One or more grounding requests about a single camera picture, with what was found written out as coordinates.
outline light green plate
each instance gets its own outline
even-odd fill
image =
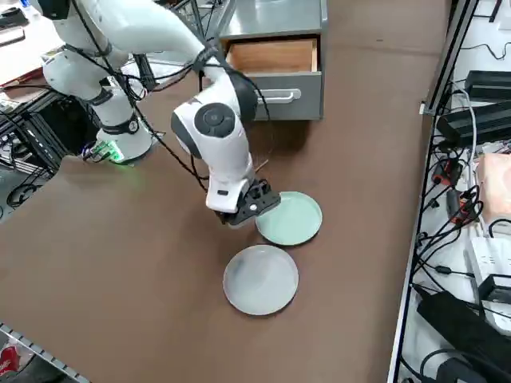
[[[259,233],[284,246],[299,245],[314,237],[323,221],[318,203],[297,191],[283,191],[280,199],[279,206],[255,221]]]

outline metal shelf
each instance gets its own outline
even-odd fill
[[[4,323],[0,323],[0,331],[2,331],[5,335],[8,335],[18,341],[20,341],[26,348],[36,354],[38,357],[42,357],[45,361],[50,363],[56,369],[65,373],[71,379],[78,381],[79,383],[89,383],[89,380],[77,373],[74,369],[69,367],[66,363],[59,361],[56,357],[54,357],[48,351],[45,351],[39,345],[36,345],[31,340],[25,338],[20,333],[17,333],[13,329],[11,329],[8,325]]]

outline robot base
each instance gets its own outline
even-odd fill
[[[153,146],[153,135],[139,121],[140,128],[134,134],[108,134],[103,130],[97,133],[98,142],[108,145],[111,156],[109,160],[115,164],[125,164],[142,157]]]

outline open drawer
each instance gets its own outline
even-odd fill
[[[322,73],[316,38],[232,43],[227,61],[259,86],[272,120],[321,117]],[[261,99],[255,118],[267,119]]]

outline pink object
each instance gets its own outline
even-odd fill
[[[499,218],[511,219],[511,155],[485,154],[477,166],[477,177],[486,225]],[[509,229],[509,225],[502,225],[498,231],[508,232]]]

